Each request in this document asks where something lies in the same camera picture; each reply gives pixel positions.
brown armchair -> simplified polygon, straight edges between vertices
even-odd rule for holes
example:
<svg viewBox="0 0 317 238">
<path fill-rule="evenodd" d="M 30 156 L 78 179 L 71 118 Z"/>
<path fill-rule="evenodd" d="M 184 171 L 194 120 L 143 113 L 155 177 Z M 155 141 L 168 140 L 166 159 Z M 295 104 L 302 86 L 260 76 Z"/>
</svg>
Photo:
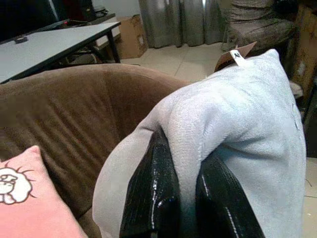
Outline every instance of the brown armchair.
<svg viewBox="0 0 317 238">
<path fill-rule="evenodd" d="M 258 54 L 283 48 L 296 32 L 293 22 L 279 19 L 274 12 L 274 0 L 217 0 L 227 23 L 229 50 L 257 41 L 252 52 Z"/>
<path fill-rule="evenodd" d="M 162 98 L 186 85 L 139 66 L 86 65 L 0 85 L 0 159 L 32 145 L 64 202 L 89 237 L 98 174 L 113 148 Z"/>
</svg>

pink pillow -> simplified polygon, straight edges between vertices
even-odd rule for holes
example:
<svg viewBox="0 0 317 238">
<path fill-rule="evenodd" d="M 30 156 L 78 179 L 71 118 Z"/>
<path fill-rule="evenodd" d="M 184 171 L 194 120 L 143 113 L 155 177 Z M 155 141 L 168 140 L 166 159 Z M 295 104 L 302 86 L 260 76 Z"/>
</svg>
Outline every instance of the pink pillow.
<svg viewBox="0 0 317 238">
<path fill-rule="evenodd" d="M 56 192 L 38 146 L 0 163 L 0 237 L 87 237 Z"/>
</svg>

white table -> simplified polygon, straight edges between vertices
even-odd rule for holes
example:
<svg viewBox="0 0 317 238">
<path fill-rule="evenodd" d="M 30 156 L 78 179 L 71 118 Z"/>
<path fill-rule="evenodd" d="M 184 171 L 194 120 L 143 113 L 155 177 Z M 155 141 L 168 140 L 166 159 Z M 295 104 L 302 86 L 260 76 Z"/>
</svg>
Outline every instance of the white table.
<svg viewBox="0 0 317 238">
<path fill-rule="evenodd" d="M 29 76 L 49 64 L 83 48 L 107 35 L 116 63 L 120 59 L 113 40 L 112 29 L 120 22 L 43 31 L 27 36 L 28 41 L 0 45 L 0 83 Z"/>
</svg>

gray tabletop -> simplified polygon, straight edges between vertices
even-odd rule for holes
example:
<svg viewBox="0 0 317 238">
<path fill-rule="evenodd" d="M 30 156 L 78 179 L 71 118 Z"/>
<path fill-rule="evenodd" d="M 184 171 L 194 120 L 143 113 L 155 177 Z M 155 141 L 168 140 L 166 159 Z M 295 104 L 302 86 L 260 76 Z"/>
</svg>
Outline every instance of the gray tabletop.
<svg viewBox="0 0 317 238">
<path fill-rule="evenodd" d="M 119 22 L 37 32 L 28 41 L 0 45 L 0 83 L 39 69 L 84 46 L 118 26 Z"/>
</svg>

cartoon sheep print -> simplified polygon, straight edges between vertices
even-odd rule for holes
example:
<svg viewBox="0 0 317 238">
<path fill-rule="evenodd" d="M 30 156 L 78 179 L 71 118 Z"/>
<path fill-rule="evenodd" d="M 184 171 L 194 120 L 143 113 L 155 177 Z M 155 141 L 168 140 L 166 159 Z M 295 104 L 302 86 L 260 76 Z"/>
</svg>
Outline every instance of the cartoon sheep print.
<svg viewBox="0 0 317 238">
<path fill-rule="evenodd" d="M 32 185 L 23 171 L 12 168 L 0 169 L 0 203 L 14 204 L 24 202 L 32 190 Z"/>
</svg>

